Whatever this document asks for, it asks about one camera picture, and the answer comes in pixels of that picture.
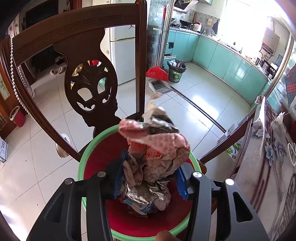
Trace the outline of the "right hand thumb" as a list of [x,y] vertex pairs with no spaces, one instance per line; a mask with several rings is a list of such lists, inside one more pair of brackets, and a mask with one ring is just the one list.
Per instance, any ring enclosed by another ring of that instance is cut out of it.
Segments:
[[173,236],[170,232],[162,230],[157,233],[156,241],[180,241],[178,238]]

